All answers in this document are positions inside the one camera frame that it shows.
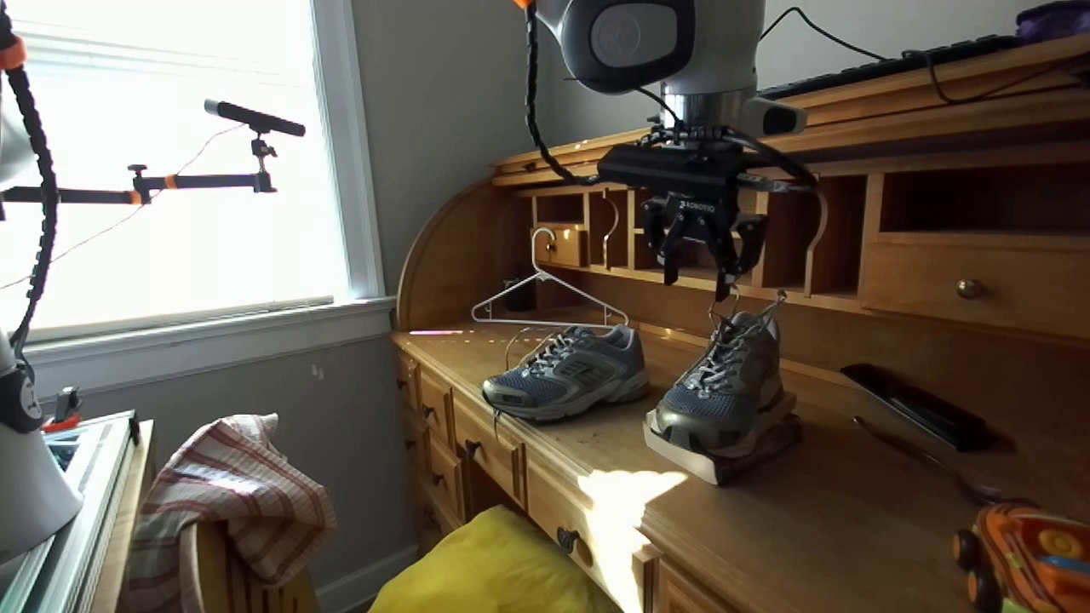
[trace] window frame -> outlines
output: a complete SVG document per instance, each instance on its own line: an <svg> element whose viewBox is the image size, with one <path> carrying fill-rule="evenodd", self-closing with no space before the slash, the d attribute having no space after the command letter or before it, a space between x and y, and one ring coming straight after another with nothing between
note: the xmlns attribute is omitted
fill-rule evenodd
<svg viewBox="0 0 1090 613"><path fill-rule="evenodd" d="M329 299L283 303L277 308L212 308L164 317L155 328L90 333L69 339L35 339L26 358L37 371L37 396L61 385L116 388L188 371L262 359L347 339L384 336L392 329L392 296L382 273L382 231L372 179L363 121L357 28L352 0L310 0L317 86L322 130L329 131L339 289Z"/></svg>

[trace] sunlight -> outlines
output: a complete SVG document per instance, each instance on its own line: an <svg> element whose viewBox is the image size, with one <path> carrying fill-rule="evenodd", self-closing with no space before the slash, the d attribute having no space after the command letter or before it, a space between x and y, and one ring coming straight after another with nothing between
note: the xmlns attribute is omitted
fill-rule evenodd
<svg viewBox="0 0 1090 613"><path fill-rule="evenodd" d="M645 610L636 555L648 539L640 533L645 511L654 498L683 482L687 473L661 469L594 469L579 475L588 498L585 528L596 550L596 573L622 610Z"/></svg>

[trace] microphone arm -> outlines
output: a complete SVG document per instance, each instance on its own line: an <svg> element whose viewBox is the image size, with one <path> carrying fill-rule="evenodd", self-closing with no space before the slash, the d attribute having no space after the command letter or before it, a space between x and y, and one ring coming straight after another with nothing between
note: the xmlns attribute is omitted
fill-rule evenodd
<svg viewBox="0 0 1090 613"><path fill-rule="evenodd" d="M76 189L58 187L61 204L149 204L154 189L193 189L193 187L251 187L254 194L272 194L272 172L265 165L265 155L277 155L277 150L254 137L251 155L258 160L254 172L166 172L166 177L142 177L142 163L132 163L132 189ZM0 194L0 220L2 220L2 199L9 204L37 204L42 187L9 187Z"/></svg>

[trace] shoelace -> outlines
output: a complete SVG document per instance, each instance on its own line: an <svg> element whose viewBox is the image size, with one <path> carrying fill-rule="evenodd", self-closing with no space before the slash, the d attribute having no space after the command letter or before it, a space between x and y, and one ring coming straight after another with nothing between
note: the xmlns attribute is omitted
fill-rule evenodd
<svg viewBox="0 0 1090 613"><path fill-rule="evenodd" d="M585 333L579 333L577 328L549 336L524 364L522 374L543 374L549 367L554 367L563 358L571 353L577 345L581 345Z"/></svg>
<svg viewBox="0 0 1090 613"><path fill-rule="evenodd" d="M715 396L734 371L741 358L741 339L762 324L762 317L754 317L747 328L722 324L706 359L694 367L694 392L699 397Z"/></svg>

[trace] desk drawer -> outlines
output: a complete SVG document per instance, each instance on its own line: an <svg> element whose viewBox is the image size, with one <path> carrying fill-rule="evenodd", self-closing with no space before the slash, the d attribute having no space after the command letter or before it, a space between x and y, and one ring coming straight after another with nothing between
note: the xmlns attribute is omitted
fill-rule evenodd
<svg viewBox="0 0 1090 613"><path fill-rule="evenodd" d="M463 467L461 459L429 441L429 467L423 469L424 475L424 498L437 507L440 528L448 531L463 524Z"/></svg>
<svg viewBox="0 0 1090 613"><path fill-rule="evenodd" d="M448 423L448 381L432 371L420 371L420 420L429 425L432 439L454 448L454 423Z"/></svg>
<svg viewBox="0 0 1090 613"><path fill-rule="evenodd" d="M415 371L420 371L420 364L407 353L398 353L398 396L402 396L406 409L420 409L420 400L415 400L415 392L420 392Z"/></svg>
<svg viewBox="0 0 1090 613"><path fill-rule="evenodd" d="M1090 336L1090 244L897 238L872 241L863 299L872 308L923 313L986 328Z"/></svg>
<svg viewBox="0 0 1090 613"><path fill-rule="evenodd" d="M415 410L402 410L406 423L406 452L415 473L429 469L429 425L415 420Z"/></svg>
<svg viewBox="0 0 1090 613"><path fill-rule="evenodd" d="M454 397L457 444L473 459L514 505L524 505L524 444L486 423L468 397Z"/></svg>
<svg viewBox="0 0 1090 613"><path fill-rule="evenodd" d="M645 610L645 533L610 511L528 464L528 517L588 574L619 610Z"/></svg>

